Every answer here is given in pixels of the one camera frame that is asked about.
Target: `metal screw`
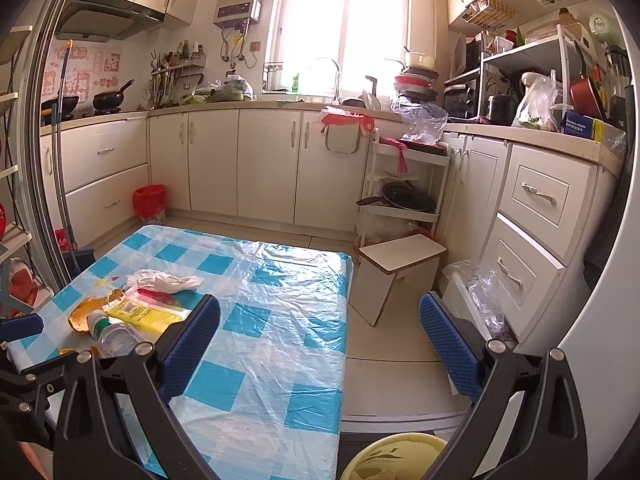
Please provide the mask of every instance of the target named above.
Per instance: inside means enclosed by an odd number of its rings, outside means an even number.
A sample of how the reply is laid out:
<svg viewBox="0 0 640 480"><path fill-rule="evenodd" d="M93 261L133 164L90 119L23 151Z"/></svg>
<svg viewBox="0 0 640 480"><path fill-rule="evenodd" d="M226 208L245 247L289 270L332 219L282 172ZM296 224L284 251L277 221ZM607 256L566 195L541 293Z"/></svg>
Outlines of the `metal screw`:
<svg viewBox="0 0 640 480"><path fill-rule="evenodd" d="M84 363L87 363L91 360L91 352L89 352L88 350L80 352L76 359L81 365L83 365Z"/></svg>
<svg viewBox="0 0 640 480"><path fill-rule="evenodd" d="M507 345L505 345L499 339L491 339L491 341L489 341L488 343L488 347L491 352L495 352L497 354L501 354L507 349Z"/></svg>
<svg viewBox="0 0 640 480"><path fill-rule="evenodd" d="M153 349L154 349L154 346L151 343L145 341L140 343L138 346L136 346L135 351L136 351L136 354L138 355L149 355L151 354L151 351Z"/></svg>
<svg viewBox="0 0 640 480"><path fill-rule="evenodd" d="M562 359L564 359L564 352L559 348L552 348L549 350L549 355L556 361L562 361Z"/></svg>

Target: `range hood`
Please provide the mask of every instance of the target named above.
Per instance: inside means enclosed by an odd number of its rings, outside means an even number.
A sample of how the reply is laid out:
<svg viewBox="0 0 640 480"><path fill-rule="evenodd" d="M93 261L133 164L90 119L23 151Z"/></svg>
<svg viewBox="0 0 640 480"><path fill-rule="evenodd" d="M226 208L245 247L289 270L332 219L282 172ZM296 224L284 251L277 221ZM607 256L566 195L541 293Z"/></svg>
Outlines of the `range hood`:
<svg viewBox="0 0 640 480"><path fill-rule="evenodd" d="M126 40L164 20L164 14L127 0L68 0L58 20L58 40Z"/></svg>

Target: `small wooden stool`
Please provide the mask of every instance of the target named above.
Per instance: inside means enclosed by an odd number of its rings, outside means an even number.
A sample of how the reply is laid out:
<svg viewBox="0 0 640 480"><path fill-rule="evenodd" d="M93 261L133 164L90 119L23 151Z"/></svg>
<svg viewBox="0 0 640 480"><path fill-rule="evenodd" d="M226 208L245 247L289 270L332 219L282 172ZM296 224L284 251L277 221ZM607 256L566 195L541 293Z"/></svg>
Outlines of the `small wooden stool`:
<svg viewBox="0 0 640 480"><path fill-rule="evenodd" d="M349 304L375 326L398 278L422 294L433 286L440 255L447 249L423 235L398 238L360 248L360 268L351 286Z"/></svg>

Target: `blue checkered tablecloth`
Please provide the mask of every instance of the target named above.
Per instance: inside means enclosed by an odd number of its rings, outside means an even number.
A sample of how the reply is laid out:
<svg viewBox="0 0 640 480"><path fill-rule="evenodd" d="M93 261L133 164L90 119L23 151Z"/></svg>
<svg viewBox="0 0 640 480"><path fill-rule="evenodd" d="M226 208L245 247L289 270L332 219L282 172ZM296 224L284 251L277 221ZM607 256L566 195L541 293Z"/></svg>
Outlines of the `blue checkered tablecloth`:
<svg viewBox="0 0 640 480"><path fill-rule="evenodd" d="M222 480L335 478L346 342L345 254L144 226L47 303L42 334L15 341L18 369L86 349L67 317L82 298L105 296L139 269L204 278L174 295L193 308L203 294L222 318L185 394L170 405ZM146 467L162 473L129 399L127 427ZM62 393L50 398L56 420Z"/></svg>

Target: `countertop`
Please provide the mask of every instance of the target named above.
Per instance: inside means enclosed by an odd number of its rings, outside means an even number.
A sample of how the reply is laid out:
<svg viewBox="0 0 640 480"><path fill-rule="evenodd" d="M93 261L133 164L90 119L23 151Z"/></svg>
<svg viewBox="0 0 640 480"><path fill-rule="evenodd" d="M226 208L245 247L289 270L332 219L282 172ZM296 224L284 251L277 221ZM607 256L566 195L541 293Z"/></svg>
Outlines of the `countertop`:
<svg viewBox="0 0 640 480"><path fill-rule="evenodd" d="M207 103L203 105L187 105L176 106L171 108L160 108L148 112L124 112L114 115L104 115L97 117L86 117L82 119L74 119L62 123L62 129L77 128L79 126L87 126L89 124L104 123L108 121L123 121L144 119L146 117L157 117L167 114L179 114L187 112L203 112L207 110L295 110L307 112L320 112L325 107L322 103L306 103L296 101L240 101L229 103ZM366 113L370 117L385 121L402 122L402 118L393 112L383 112L375 110L365 110L363 108L354 108L350 106L340 107L344 110L354 113ZM564 134L555 134L552 132L542 132L539 130L530 130L528 128L513 128L511 126L491 126L488 124L454 124L448 123L445 127L446 132L478 135L484 137L493 137L494 139L510 140L552 150L565 155L581 158L593 164L597 164L613 175L618 176L622 168L622 161L611 153L605 146L594 140L582 139L580 137L568 136ZM41 135L51 133L51 126L43 126L40 128Z"/></svg>

